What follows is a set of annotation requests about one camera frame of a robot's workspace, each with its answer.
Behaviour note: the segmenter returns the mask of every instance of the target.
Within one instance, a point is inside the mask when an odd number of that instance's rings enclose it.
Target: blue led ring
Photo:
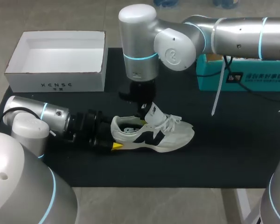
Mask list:
[[[261,27],[261,31],[260,31],[260,35],[259,35],[258,56],[261,60],[262,60],[262,55],[261,55],[262,35],[263,35],[263,28],[265,26],[266,20],[267,20],[267,17],[264,18],[263,21],[262,21],[262,27]]]
[[[277,212],[277,210],[276,210],[276,208],[274,206],[274,203],[273,203],[273,200],[272,200],[272,196],[271,196],[271,182],[272,182],[272,178],[271,178],[270,184],[269,184],[269,196],[270,196],[270,201],[271,201],[271,204],[272,204],[272,208],[273,208],[274,212],[276,213],[277,217],[280,220],[280,215],[279,215],[279,213]]]
[[[204,37],[204,49],[203,49],[203,51],[204,51],[205,48],[206,48],[206,37],[205,37],[205,34],[204,34],[204,32],[202,31],[202,29],[201,29],[199,26],[197,26],[196,24],[191,23],[191,22],[185,22],[185,24],[192,25],[192,26],[194,26],[194,27],[196,27],[197,29],[200,30],[200,32],[202,33],[202,35],[203,35],[203,37]]]
[[[150,59],[150,58],[152,58],[152,57],[154,57],[154,56],[156,56],[158,54],[154,53],[153,55],[148,56],[148,57],[129,57],[129,56],[125,55],[125,54],[123,54],[123,55],[124,55],[124,57],[126,57],[128,59],[131,59],[131,60],[146,60],[146,59]]]
[[[43,114],[45,113],[45,110],[46,110],[47,105],[48,105],[48,103],[45,103],[45,104],[43,105],[42,113],[41,113],[41,116],[39,117],[41,120],[42,120]]]
[[[54,176],[54,173],[53,171],[50,169],[51,173],[52,173],[52,177],[53,177],[53,194],[52,194],[52,198],[51,198],[51,201],[50,201],[50,204],[48,206],[48,209],[46,210],[45,214],[43,215],[42,219],[39,221],[38,224],[43,224],[43,222],[46,220],[48,214],[50,213],[51,209],[52,209],[52,206],[53,206],[53,203],[54,203],[54,200],[55,200],[55,195],[56,195],[56,180],[55,180],[55,176]]]

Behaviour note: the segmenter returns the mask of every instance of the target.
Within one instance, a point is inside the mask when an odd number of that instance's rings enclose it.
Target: shoe lace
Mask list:
[[[175,124],[179,124],[182,120],[181,117],[175,116],[175,115],[167,115],[167,119],[159,126],[155,127],[156,129],[163,128],[163,131],[170,131],[174,132]]]

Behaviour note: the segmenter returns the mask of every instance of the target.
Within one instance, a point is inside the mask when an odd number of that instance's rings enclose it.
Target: floor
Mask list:
[[[153,0],[0,0],[0,102],[8,87],[6,64],[24,30],[106,30],[109,47],[120,46],[118,13]],[[215,8],[211,0],[180,0],[158,16],[182,21],[192,14],[209,17],[280,16],[280,0],[241,0],[238,8]],[[75,188],[80,224],[238,224],[233,191],[220,189]],[[250,205],[263,189],[248,189]]]

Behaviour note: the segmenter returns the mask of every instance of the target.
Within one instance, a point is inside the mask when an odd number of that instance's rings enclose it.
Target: sneaker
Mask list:
[[[181,121],[175,115],[164,114],[154,103],[145,116],[115,116],[111,123],[111,133],[120,149],[148,147],[159,153],[177,150],[187,145],[194,136],[192,125]]]

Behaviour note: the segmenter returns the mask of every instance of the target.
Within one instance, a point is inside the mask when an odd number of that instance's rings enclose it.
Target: black tabletop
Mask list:
[[[211,116],[215,92],[199,91],[194,66],[175,72],[160,65],[155,103],[191,123],[195,136],[186,147],[160,154],[152,150],[97,154],[50,138],[44,162],[72,187],[265,188],[280,161],[280,104],[247,92],[222,92]],[[131,116],[136,105],[121,100],[129,88],[121,49],[109,49],[104,92],[13,93],[70,109],[102,110]],[[280,99],[280,93],[262,93]],[[0,131],[10,133],[3,123]]]

